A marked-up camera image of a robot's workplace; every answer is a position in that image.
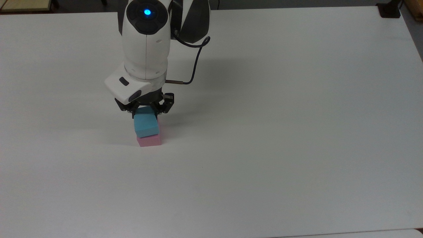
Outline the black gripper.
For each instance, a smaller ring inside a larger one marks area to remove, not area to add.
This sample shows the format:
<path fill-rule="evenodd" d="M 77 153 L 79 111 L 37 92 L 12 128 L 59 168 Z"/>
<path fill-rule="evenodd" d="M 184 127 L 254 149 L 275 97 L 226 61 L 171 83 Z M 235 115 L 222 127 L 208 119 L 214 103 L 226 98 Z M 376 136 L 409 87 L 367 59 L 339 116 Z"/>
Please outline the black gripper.
<path fill-rule="evenodd" d="M 160 87 L 156 91 L 137 97 L 136 99 L 134 99 L 132 102 L 128 104 L 123 104 L 122 102 L 118 101 L 116 98 L 114 100 L 121 111 L 126 111 L 130 113 L 132 116 L 132 119 L 134 119 L 136 110 L 139 108 L 140 105 L 155 104 L 155 113 L 157 115 L 168 113 L 171 110 L 171 107 L 175 103 L 175 95 L 174 93 L 163 94 L 163 88 Z"/>

